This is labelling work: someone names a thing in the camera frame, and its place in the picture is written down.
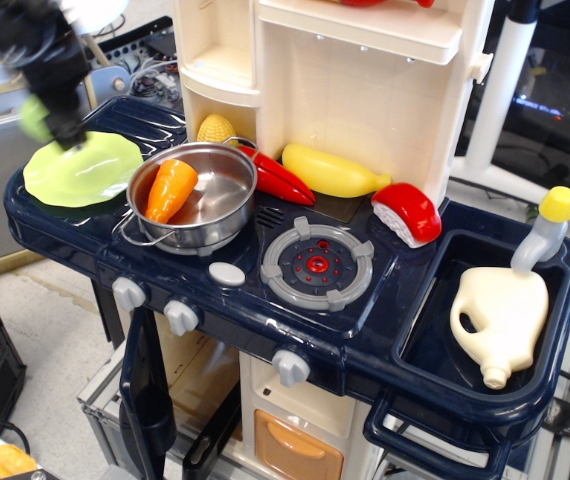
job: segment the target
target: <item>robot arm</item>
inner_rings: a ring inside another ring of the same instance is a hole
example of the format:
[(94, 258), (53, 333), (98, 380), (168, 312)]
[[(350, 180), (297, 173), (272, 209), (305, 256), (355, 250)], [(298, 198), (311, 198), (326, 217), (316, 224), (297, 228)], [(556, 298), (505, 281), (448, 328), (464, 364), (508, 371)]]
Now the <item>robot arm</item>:
[(0, 0), (0, 57), (19, 70), (49, 111), (46, 124), (65, 150), (85, 141), (76, 88), (90, 66), (74, 30), (51, 0)]

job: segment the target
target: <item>white knob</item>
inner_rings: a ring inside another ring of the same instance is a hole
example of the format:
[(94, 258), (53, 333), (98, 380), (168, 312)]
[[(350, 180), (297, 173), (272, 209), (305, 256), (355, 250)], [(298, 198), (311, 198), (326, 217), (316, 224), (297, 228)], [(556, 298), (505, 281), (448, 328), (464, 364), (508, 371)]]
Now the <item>white knob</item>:
[(198, 326), (198, 315), (196, 312), (178, 300), (171, 300), (165, 305), (163, 313), (169, 320), (169, 327), (172, 333), (179, 337), (182, 337), (187, 332), (191, 332)]
[(281, 376), (281, 385), (285, 387), (292, 387), (296, 382), (304, 382), (309, 376), (307, 362), (289, 350), (276, 352), (272, 365)]
[(240, 287), (245, 283), (245, 273), (231, 263), (214, 262), (209, 266), (209, 274), (218, 283), (227, 287)]
[(141, 287), (129, 278), (118, 277), (112, 284), (116, 304), (126, 312), (131, 312), (145, 303), (147, 296)]

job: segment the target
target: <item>stove knob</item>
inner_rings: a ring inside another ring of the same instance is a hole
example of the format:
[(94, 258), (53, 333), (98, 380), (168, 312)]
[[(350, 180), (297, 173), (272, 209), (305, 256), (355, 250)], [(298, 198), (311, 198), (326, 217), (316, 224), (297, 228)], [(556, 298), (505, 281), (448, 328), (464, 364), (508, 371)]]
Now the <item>stove knob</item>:
[(170, 300), (163, 313), (169, 320), (169, 326), (174, 335), (182, 337), (198, 326), (199, 315), (189, 306), (179, 300)]
[(129, 278), (118, 277), (112, 284), (116, 304), (126, 312), (140, 307), (147, 300), (143, 289)]
[(272, 365), (281, 376), (281, 385), (285, 387), (292, 387), (296, 382), (304, 382), (309, 376), (307, 362), (289, 350), (276, 352)]

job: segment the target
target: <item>cream cabinet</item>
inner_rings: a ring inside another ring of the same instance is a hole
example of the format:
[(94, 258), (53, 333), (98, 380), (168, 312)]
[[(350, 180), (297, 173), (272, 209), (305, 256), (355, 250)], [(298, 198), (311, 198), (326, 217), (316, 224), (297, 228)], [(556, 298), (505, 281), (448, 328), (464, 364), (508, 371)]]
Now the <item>cream cabinet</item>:
[(278, 158), (288, 143), (443, 198), (492, 0), (175, 0), (188, 135), (210, 113)]

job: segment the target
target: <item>green plate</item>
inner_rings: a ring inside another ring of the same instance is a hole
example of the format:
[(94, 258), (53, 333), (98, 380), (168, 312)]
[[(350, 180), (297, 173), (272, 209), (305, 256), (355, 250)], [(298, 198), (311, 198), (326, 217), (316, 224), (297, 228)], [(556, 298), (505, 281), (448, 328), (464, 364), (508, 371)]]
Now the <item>green plate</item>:
[(70, 150), (52, 142), (23, 169), (25, 188), (46, 205), (78, 208), (105, 202), (127, 188), (143, 163), (138, 146), (114, 133), (87, 132)]

